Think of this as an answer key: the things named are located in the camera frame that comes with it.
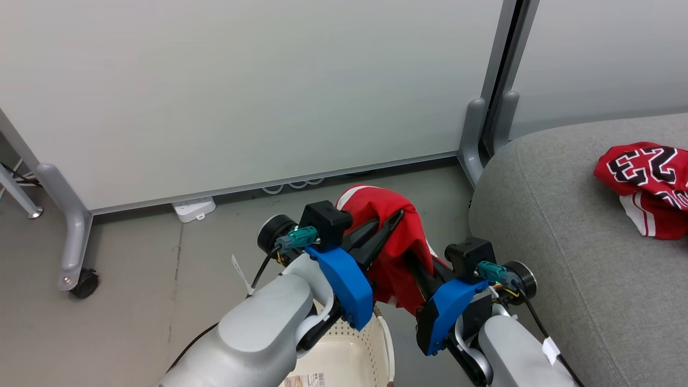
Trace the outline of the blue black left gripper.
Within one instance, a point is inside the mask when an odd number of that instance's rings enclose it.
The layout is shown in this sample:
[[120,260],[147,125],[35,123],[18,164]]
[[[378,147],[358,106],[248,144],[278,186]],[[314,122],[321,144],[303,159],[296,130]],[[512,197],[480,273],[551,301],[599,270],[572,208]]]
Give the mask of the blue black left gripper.
[[403,216],[399,209],[382,223],[371,219],[351,231],[349,214],[303,214],[297,223],[285,214],[266,220],[257,236],[258,247],[287,268],[305,253],[324,274],[333,292],[333,306],[325,318],[328,324],[342,318],[361,330],[371,319],[373,286],[366,277]]

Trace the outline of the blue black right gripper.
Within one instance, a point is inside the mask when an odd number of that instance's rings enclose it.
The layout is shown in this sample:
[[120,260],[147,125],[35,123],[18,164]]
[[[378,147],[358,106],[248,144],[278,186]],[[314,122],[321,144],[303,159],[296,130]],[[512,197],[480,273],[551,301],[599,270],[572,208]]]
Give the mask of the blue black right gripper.
[[505,265],[481,261],[462,279],[443,259],[432,258],[430,273],[411,250],[403,257],[425,302],[416,311],[416,342],[427,356],[445,349],[457,321],[482,292],[496,292],[494,298],[503,304],[523,303],[536,295],[535,275],[518,261]]

